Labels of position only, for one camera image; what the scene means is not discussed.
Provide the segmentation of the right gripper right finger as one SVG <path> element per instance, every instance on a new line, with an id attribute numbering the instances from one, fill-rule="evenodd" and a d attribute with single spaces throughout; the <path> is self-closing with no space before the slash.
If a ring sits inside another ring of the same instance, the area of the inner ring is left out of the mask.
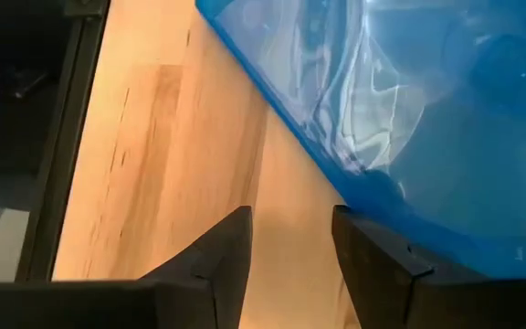
<path id="1" fill-rule="evenodd" d="M 362 329 L 526 329 L 526 279 L 491 279 L 343 205 L 331 233 Z"/>

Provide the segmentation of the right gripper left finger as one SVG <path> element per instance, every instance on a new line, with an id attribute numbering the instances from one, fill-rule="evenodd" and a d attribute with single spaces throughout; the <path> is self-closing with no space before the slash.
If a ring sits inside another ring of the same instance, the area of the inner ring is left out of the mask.
<path id="1" fill-rule="evenodd" d="M 251 249 L 238 207 L 137 280 L 0 283 L 0 329 L 237 329 Z"/>

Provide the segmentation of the black aluminium table frame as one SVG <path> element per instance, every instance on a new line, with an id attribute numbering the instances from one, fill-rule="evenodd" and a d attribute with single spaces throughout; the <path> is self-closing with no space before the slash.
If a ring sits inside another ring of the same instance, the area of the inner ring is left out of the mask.
<path id="1" fill-rule="evenodd" d="M 51 279 L 111 0 L 67 0 L 71 20 L 44 158 L 16 282 Z"/>

